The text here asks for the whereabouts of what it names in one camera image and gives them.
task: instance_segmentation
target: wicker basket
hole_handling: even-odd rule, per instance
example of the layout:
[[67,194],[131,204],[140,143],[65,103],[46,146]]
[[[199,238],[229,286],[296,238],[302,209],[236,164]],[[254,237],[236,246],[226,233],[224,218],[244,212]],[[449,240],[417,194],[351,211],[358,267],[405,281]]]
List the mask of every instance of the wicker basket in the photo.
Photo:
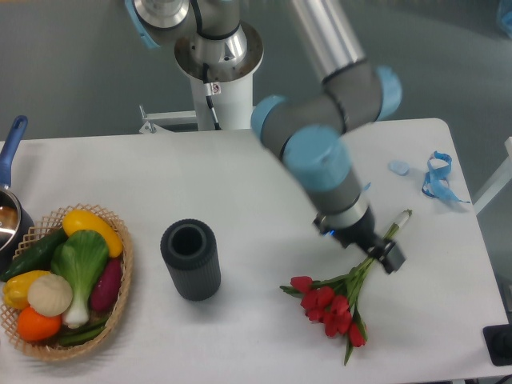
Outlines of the wicker basket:
[[[2,304],[0,307],[0,320],[2,321],[1,325],[6,330],[6,334],[9,337],[10,343],[25,355],[32,356],[46,362],[55,362],[67,360],[69,358],[75,358],[79,355],[90,352],[92,349],[101,344],[118,324],[122,312],[125,308],[128,292],[130,290],[131,274],[134,264],[133,247],[130,234],[128,229],[125,227],[123,220],[119,219],[115,213],[101,208],[100,206],[78,204],[77,206],[68,206],[67,208],[60,208],[57,211],[52,211],[49,216],[44,216],[40,222],[36,222],[35,226],[29,229],[29,233],[23,237],[23,241],[20,242],[14,256],[17,257],[26,248],[30,247],[32,243],[36,242],[44,235],[49,234],[50,232],[61,227],[64,216],[66,216],[68,212],[74,209],[88,210],[95,213],[97,216],[108,222],[121,237],[122,244],[124,245],[124,251],[121,256],[121,289],[119,291],[118,300],[110,312],[110,316],[105,324],[104,331],[101,332],[93,340],[81,344],[80,346],[62,347],[59,346],[56,342],[48,342],[48,344],[44,344],[42,342],[24,342],[19,337],[18,332],[16,332],[18,314],[20,311]],[[94,318],[96,315],[97,314],[94,312],[91,313],[91,318]]]

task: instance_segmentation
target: red tulip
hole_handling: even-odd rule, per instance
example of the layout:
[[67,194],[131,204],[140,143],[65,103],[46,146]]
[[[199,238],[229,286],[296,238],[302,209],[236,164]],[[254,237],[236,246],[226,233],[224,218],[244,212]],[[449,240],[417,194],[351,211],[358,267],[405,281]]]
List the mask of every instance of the red tulip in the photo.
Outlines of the red tulip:
[[340,334],[346,334],[349,330],[350,324],[352,323],[352,315],[348,310],[342,314],[337,314],[335,317],[336,325],[338,326],[338,332]]
[[366,340],[359,331],[358,325],[353,322],[349,328],[349,339],[353,346],[359,347],[366,344]]
[[323,321],[325,324],[326,335],[330,338],[336,336],[336,333],[338,332],[338,324],[336,324],[336,321],[334,320],[334,315],[331,312],[325,312]]
[[306,311],[306,316],[311,322],[323,322],[324,311],[321,308],[313,308]]
[[332,303],[334,299],[334,290],[330,286],[323,286],[318,290],[317,306],[325,308]]
[[311,291],[312,283],[313,279],[309,276],[297,276],[295,278],[291,278],[290,281],[291,286],[303,294],[307,294]]
[[349,301],[348,299],[339,294],[334,297],[332,304],[330,305],[330,311],[333,314],[343,314],[349,310]]
[[304,297],[301,300],[301,306],[305,310],[312,310],[313,308],[316,308],[317,305],[317,298],[318,298],[318,290],[311,290],[307,294],[304,295]]

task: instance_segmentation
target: black cylinder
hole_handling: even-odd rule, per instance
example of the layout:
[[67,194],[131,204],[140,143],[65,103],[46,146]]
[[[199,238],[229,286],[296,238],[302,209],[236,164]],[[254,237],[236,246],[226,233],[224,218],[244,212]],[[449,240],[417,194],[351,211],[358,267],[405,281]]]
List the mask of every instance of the black cylinder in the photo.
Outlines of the black cylinder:
[[492,347],[503,358],[512,358],[512,333],[510,330],[499,332],[493,337]]
[[205,300],[221,284],[214,232],[204,222],[187,218],[162,236],[160,251],[174,286],[187,300]]

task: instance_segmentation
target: artificial vegetable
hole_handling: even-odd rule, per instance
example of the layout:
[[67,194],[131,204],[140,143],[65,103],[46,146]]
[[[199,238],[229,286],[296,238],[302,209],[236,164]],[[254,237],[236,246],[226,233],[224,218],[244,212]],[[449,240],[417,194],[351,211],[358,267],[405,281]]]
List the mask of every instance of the artificial vegetable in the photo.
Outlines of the artificial vegetable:
[[100,328],[106,324],[106,321],[109,319],[109,316],[105,316],[104,318],[100,318],[95,322],[90,322],[81,326],[80,328],[75,328],[73,330],[63,330],[59,332],[59,336],[71,336],[72,334],[84,334],[90,330],[95,330],[96,328]]
[[69,328],[79,328],[89,320],[87,301],[109,258],[103,237],[93,230],[79,230],[70,236],[55,253],[51,262],[53,273],[63,276],[71,285],[73,299],[62,314]]
[[17,332],[26,342],[39,342],[55,335],[61,324],[61,316],[48,318],[28,306],[18,316]]
[[90,294],[90,308],[97,312],[105,312],[118,300],[121,289],[121,260],[112,258],[109,260]]
[[9,268],[0,275],[0,280],[6,282],[31,270],[47,270],[55,249],[66,240],[66,232],[62,228],[40,238],[28,250],[13,258]]
[[59,337],[57,342],[60,346],[79,346],[98,336],[104,329],[104,326],[100,326],[81,334],[68,334]]
[[47,270],[32,270],[10,278],[3,286],[3,302],[17,310],[24,310],[29,306],[27,296],[29,288],[41,276],[50,274]]
[[73,291],[62,276],[46,274],[32,283],[27,298],[36,312],[53,317],[67,310],[73,299]]
[[60,257],[60,254],[61,254],[61,252],[62,252],[62,248],[64,247],[64,244],[65,244],[65,243],[63,243],[63,244],[61,244],[60,246],[58,246],[57,248],[55,248],[54,256],[53,256],[52,260],[53,260],[54,258],[59,258],[59,257]]
[[119,235],[102,218],[88,210],[72,210],[62,220],[62,227],[68,236],[78,230],[95,230],[105,239],[111,258],[116,258],[122,253]]

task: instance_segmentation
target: cable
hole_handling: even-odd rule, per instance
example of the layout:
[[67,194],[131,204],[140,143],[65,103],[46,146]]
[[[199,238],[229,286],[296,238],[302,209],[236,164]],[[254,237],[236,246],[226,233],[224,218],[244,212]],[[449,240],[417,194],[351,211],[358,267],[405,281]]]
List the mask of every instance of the cable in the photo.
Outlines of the cable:
[[[202,64],[202,82],[203,84],[208,83],[208,64],[203,63]],[[215,113],[214,108],[214,101],[212,100],[211,96],[206,96],[206,104],[208,105],[208,108],[210,108],[211,117],[214,120],[214,126],[215,130],[222,130],[221,125],[218,123],[217,114]]]
[[512,374],[509,374],[508,376],[505,376],[501,380],[498,380],[495,384],[504,384],[505,382],[508,382],[509,378],[512,378]]

